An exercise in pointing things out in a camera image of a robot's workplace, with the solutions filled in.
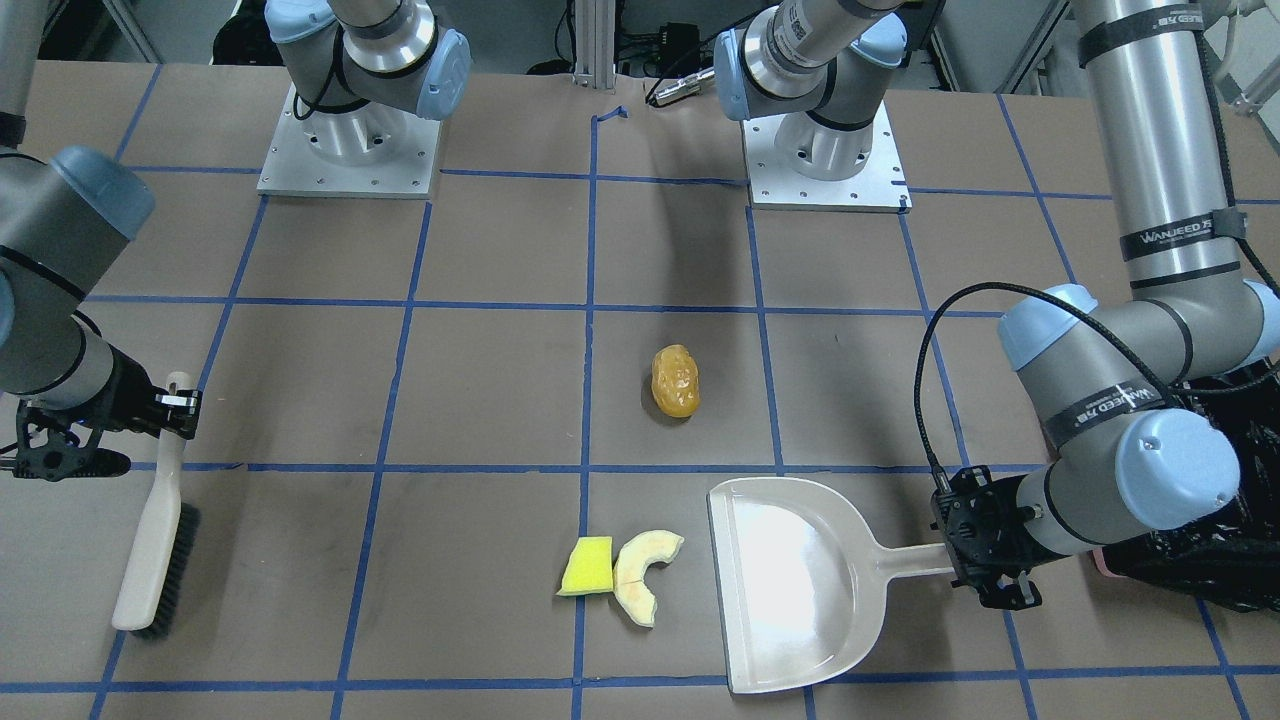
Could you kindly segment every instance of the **yellow sponge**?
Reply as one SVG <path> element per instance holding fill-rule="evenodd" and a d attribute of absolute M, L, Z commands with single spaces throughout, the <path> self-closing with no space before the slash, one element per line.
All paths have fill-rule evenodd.
<path fill-rule="evenodd" d="M 577 538 L 558 596 L 613 592 L 613 538 Z"/>

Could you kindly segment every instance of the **black bristles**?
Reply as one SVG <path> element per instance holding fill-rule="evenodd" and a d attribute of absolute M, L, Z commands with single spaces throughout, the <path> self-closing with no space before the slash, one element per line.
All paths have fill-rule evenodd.
<path fill-rule="evenodd" d="M 173 618 L 178 610 L 178 591 L 182 585 L 182 574 L 187 569 L 187 560 L 191 559 L 191 550 L 196 543 L 196 529 L 200 527 L 200 510 L 195 505 L 182 503 L 178 514 L 178 530 L 173 538 L 173 552 L 169 553 L 169 570 L 164 577 L 164 588 L 160 591 L 160 603 L 156 606 L 155 620 L 146 628 L 133 630 L 133 635 L 145 641 L 157 641 L 169 635 L 173 626 Z"/>

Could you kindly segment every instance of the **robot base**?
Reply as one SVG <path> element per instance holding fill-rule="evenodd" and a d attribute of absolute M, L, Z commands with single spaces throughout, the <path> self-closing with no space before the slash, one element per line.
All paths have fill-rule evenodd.
<path fill-rule="evenodd" d="M 271 147 L 257 178 L 260 195 L 293 197 L 388 197 L 430 200 L 439 158 L 440 122 L 401 110 L 403 137 L 393 152 L 371 164 L 338 164 L 308 145 L 311 136 L 293 119 L 293 87 L 284 99 Z"/>
<path fill-rule="evenodd" d="M 844 210 L 902 213 L 911 209 L 911 193 L 897 155 L 897 142 L 881 104 L 876 111 L 876 145 L 860 173 L 846 181 L 819 181 L 792 170 L 780 156 L 774 136 L 783 115 L 742 123 L 751 206 L 762 210 Z"/>

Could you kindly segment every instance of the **blue joint cap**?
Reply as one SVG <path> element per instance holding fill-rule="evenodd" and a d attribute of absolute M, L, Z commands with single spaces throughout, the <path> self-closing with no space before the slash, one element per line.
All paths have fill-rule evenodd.
<path fill-rule="evenodd" d="M 461 32 L 444 31 L 426 65 L 422 90 L 417 96 L 417 117 L 443 120 L 462 101 L 471 74 L 471 45 Z"/>
<path fill-rule="evenodd" d="M 328 0 L 270 0 L 266 4 L 266 27 L 276 45 L 311 37 L 335 19 Z"/>
<path fill-rule="evenodd" d="M 893 69 L 906 56 L 906 26 L 897 14 L 890 13 L 867 28 L 850 47 L 864 60 Z"/>
<path fill-rule="evenodd" d="M 1260 282 L 1244 281 L 1244 284 L 1249 286 L 1249 290 L 1258 296 L 1258 302 L 1262 304 L 1262 334 L 1258 336 L 1253 352 L 1249 352 L 1244 363 L 1231 368 L 1233 370 L 1252 365 L 1280 348 L 1280 297 L 1276 297 L 1270 287 Z"/>
<path fill-rule="evenodd" d="M 1059 300 L 1065 300 L 1085 313 L 1092 313 L 1098 306 L 1098 301 L 1089 295 L 1084 286 L 1060 284 L 1044 292 Z M 1000 319 L 997 328 L 1000 345 L 1005 348 L 1009 365 L 1015 373 L 1021 370 L 1028 363 L 1039 357 L 1041 352 L 1048 350 L 1048 346 L 1070 332 L 1076 323 L 1079 320 L 1070 313 L 1043 300 L 1028 297 L 1014 305 L 1014 309 Z"/>
<path fill-rule="evenodd" d="M 737 53 L 737 33 L 727 29 L 716 37 L 716 96 L 731 120 L 751 118 L 746 106 L 746 76 Z"/>
<path fill-rule="evenodd" d="M 156 199 L 138 176 L 92 147 L 64 147 L 49 164 L 127 240 L 138 236 L 156 208 Z"/>
<path fill-rule="evenodd" d="M 1151 410 L 1120 437 L 1116 487 L 1139 523 L 1171 530 L 1230 502 L 1240 487 L 1240 462 L 1204 418 Z"/>
<path fill-rule="evenodd" d="M 13 286 L 9 284 L 9 277 L 0 273 L 0 347 L 9 342 L 14 313 Z"/>

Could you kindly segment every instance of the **dustpan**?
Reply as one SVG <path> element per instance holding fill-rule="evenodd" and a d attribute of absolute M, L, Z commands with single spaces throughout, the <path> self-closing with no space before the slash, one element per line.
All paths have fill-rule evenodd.
<path fill-rule="evenodd" d="M 735 693 L 846 673 L 876 646 L 890 580 L 954 571 L 942 543 L 887 548 L 842 495 L 810 480 L 727 480 L 708 505 Z"/>

